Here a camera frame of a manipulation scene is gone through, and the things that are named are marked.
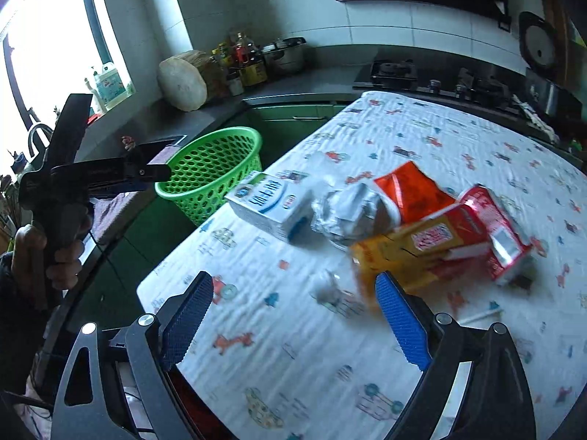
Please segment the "person's left hand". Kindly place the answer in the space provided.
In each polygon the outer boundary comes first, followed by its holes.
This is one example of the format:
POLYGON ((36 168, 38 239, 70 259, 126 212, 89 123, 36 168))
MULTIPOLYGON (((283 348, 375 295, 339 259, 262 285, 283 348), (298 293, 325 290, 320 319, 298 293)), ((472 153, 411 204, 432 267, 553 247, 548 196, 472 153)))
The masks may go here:
POLYGON ((16 232, 12 274, 18 288, 33 296, 37 289, 50 280, 57 290, 70 290, 78 284, 81 272, 81 255, 85 244, 75 239, 70 245, 56 250, 52 261, 46 261, 47 238, 42 230, 27 224, 16 232))

